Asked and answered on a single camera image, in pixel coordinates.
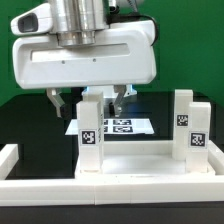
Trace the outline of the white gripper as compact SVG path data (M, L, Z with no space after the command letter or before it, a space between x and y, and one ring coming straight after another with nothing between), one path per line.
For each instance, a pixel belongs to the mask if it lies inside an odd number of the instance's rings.
M109 109L119 116L125 84L147 84L156 76L154 39L150 20L115 23L88 46L64 48L54 35L19 38L12 49L15 79L24 89L48 88L59 118L69 117L60 88L114 85L117 96Z

